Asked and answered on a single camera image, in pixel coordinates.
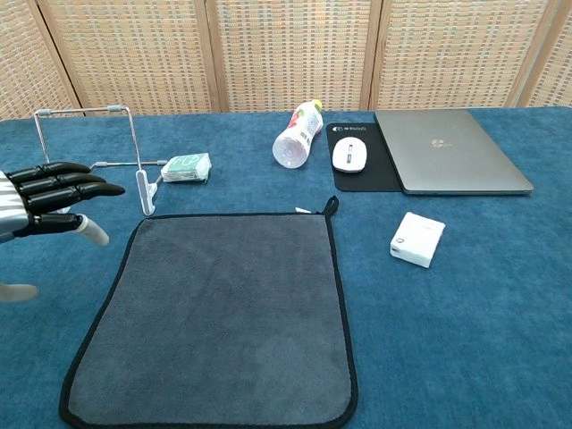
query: silver laptop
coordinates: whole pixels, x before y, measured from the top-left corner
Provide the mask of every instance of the silver laptop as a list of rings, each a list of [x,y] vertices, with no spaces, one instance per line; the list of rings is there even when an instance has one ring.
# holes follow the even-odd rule
[[[466,110],[379,111],[405,192],[528,194],[534,187]]]

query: white power adapter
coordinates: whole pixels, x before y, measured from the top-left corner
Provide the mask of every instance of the white power adapter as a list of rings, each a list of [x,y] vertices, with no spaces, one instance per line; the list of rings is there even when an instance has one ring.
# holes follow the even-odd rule
[[[407,212],[390,244],[390,254],[429,268],[445,224]]]

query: wire phone stand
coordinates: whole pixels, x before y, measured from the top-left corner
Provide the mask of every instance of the wire phone stand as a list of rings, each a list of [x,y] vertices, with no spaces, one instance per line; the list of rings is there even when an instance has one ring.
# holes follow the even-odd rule
[[[36,123],[36,129],[38,130],[39,142],[42,145],[42,150],[44,151],[44,158],[46,162],[50,162],[49,154],[47,153],[46,139],[44,138],[44,132],[40,126],[40,117],[49,117],[54,114],[84,114],[90,112],[109,112],[109,113],[122,113],[125,112],[129,118],[129,125],[131,128],[131,139],[133,140],[133,146],[135,146],[135,154],[137,156],[136,162],[128,163],[116,163],[108,161],[96,161],[90,167],[90,171],[94,171],[96,168],[100,167],[118,167],[125,165],[136,165],[138,170],[135,172],[135,179],[137,181],[137,188],[139,190],[139,199],[141,200],[141,208],[146,216],[150,216],[155,212],[155,205],[153,203],[153,198],[157,192],[159,182],[161,181],[161,174],[157,180],[153,183],[149,183],[147,180],[147,172],[143,170],[143,165],[166,165],[166,160],[157,161],[141,161],[139,155],[139,143],[137,142],[137,136],[135,134],[135,125],[133,123],[133,115],[131,110],[126,105],[108,105],[107,107],[90,107],[84,109],[63,109],[63,110],[52,110],[52,109],[39,109],[34,113],[34,122]],[[69,207],[58,210],[60,213],[67,213],[70,210]]]

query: table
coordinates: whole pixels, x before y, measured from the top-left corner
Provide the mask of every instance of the table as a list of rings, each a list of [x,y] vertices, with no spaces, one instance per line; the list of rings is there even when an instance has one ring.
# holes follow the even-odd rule
[[[475,109],[475,118],[535,185],[529,197],[348,193],[333,184],[325,132],[307,163],[272,157],[290,113],[136,117],[146,159],[208,151],[210,181],[162,184],[156,214],[312,211],[337,195],[333,228],[359,386],[348,428],[572,427],[572,109]],[[54,160],[134,158],[127,120],[43,122]],[[324,122],[374,122],[325,112]],[[32,121],[0,123],[0,169],[42,163]],[[149,179],[158,168],[147,168]],[[0,278],[40,295],[0,306],[0,426],[65,427],[65,372],[143,218],[135,169],[99,171],[127,192],[76,205],[108,233],[14,240]],[[411,211],[447,224],[430,269],[389,255]]]

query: wicker screen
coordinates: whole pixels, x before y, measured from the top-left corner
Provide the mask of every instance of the wicker screen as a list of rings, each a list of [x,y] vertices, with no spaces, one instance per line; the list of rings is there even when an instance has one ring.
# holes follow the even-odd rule
[[[0,2],[0,120],[72,107],[37,22],[23,0]]]
[[[572,105],[572,8],[528,105]]]
[[[372,107],[505,105],[547,3],[384,0]]]
[[[124,104],[135,114],[213,110],[191,0],[40,5],[84,107]]]
[[[207,5],[209,20],[218,21],[215,63],[223,69],[221,98],[228,98],[231,111],[291,110],[312,98],[320,98],[325,109],[360,107],[370,1],[217,0]]]

